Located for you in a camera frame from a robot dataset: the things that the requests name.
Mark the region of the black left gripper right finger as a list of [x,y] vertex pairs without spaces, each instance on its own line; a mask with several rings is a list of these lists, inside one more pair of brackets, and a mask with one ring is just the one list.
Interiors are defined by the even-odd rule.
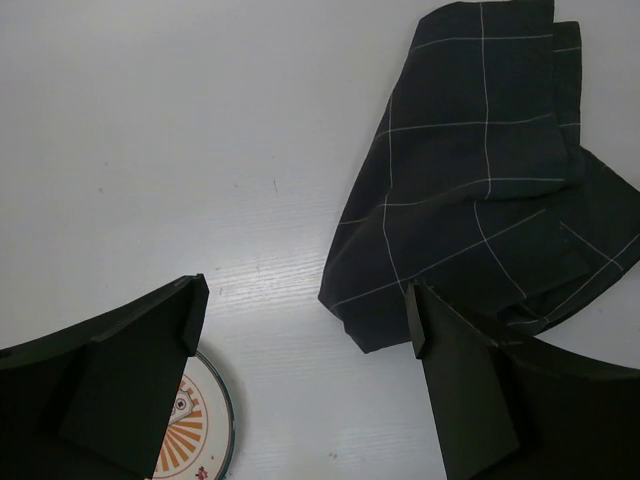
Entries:
[[635,479],[639,373],[406,294],[450,479]]

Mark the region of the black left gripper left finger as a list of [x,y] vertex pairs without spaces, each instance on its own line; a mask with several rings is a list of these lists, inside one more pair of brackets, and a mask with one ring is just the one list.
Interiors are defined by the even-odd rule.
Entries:
[[209,289],[180,277],[1,351],[4,479],[152,477]]

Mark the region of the white plate orange sunburst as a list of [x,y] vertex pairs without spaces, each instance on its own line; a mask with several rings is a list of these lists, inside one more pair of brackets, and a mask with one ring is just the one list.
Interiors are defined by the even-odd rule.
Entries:
[[229,390],[211,361],[198,351],[187,361],[153,477],[224,479],[235,437]]

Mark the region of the dark checked cloth placemat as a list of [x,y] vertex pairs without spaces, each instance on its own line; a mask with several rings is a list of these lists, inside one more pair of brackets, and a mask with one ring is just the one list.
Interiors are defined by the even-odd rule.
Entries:
[[639,193],[581,144],[581,31],[554,13],[455,2],[419,21],[318,294],[363,352],[409,341],[412,283],[536,335],[638,263]]

